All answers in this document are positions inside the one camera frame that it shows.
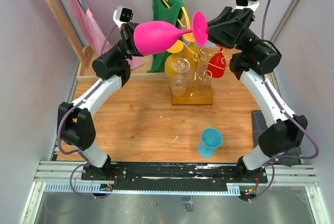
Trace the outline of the yellow goblet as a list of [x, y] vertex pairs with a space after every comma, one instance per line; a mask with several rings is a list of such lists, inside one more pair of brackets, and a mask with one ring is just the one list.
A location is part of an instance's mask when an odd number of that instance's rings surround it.
[[183, 58], [189, 62], [191, 68], [196, 68], [198, 67], [199, 61], [199, 49], [195, 46], [195, 38], [192, 33], [187, 33], [183, 35], [183, 39], [189, 43], [189, 45], [187, 45], [184, 42], [185, 48], [183, 51]]
[[173, 63], [179, 58], [178, 53], [182, 51], [183, 47], [183, 42], [177, 40], [174, 45], [167, 50], [169, 56], [165, 61], [164, 73], [168, 78], [173, 78], [178, 74], [178, 69], [174, 68]]

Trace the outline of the clear wine glass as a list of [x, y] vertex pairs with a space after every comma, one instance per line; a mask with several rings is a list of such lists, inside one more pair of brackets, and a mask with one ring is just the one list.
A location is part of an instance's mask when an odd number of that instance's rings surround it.
[[189, 62], [184, 58], [178, 58], [173, 66], [178, 69], [178, 74], [171, 79], [171, 90], [175, 96], [182, 96], [187, 88], [187, 80], [184, 73], [190, 70]]

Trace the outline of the blue goblet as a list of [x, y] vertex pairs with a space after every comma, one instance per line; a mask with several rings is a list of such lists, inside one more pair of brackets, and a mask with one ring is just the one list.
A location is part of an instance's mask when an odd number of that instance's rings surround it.
[[200, 136], [200, 144], [198, 145], [198, 153], [204, 158], [213, 156], [215, 150], [221, 146], [223, 142], [222, 134], [215, 128], [206, 128]]

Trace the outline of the red goblet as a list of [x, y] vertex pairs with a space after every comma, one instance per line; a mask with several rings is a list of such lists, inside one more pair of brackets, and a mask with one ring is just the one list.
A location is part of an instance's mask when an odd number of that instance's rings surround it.
[[207, 67], [207, 74], [211, 78], [221, 78], [224, 75], [226, 68], [226, 59], [222, 51], [223, 48], [220, 48], [219, 52], [214, 54], [209, 61]]

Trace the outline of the magenta goblet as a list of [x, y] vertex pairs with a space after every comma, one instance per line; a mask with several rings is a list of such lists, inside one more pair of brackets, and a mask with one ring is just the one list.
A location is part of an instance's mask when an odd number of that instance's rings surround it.
[[134, 30], [135, 47], [142, 55], [165, 52], [188, 33], [193, 34], [198, 45], [204, 46], [208, 41], [208, 24], [202, 12], [194, 13], [192, 25], [191, 29], [181, 30], [165, 21], [141, 23]]

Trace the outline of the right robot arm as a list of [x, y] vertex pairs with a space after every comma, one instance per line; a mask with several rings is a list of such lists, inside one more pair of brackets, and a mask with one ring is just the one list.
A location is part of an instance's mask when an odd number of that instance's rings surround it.
[[252, 94], [267, 124], [258, 145], [237, 161], [236, 175], [242, 182], [249, 182], [274, 158], [299, 147], [308, 125], [306, 117], [290, 109], [267, 77], [278, 66], [282, 55], [271, 41], [259, 38], [250, 30], [254, 17], [250, 8], [225, 7], [208, 22], [210, 42], [238, 50], [230, 59], [229, 69]]

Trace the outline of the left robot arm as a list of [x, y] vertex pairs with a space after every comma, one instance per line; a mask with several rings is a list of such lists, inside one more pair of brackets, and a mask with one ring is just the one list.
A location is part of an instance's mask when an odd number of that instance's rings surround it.
[[58, 107], [57, 145], [65, 142], [73, 146], [73, 152], [84, 158], [100, 180], [111, 176], [111, 158], [97, 144], [93, 118], [105, 101], [130, 79], [128, 60], [133, 56], [142, 56], [134, 44], [136, 27], [134, 22], [121, 24], [122, 38], [92, 62], [98, 81], [79, 99], [71, 103], [63, 102]]

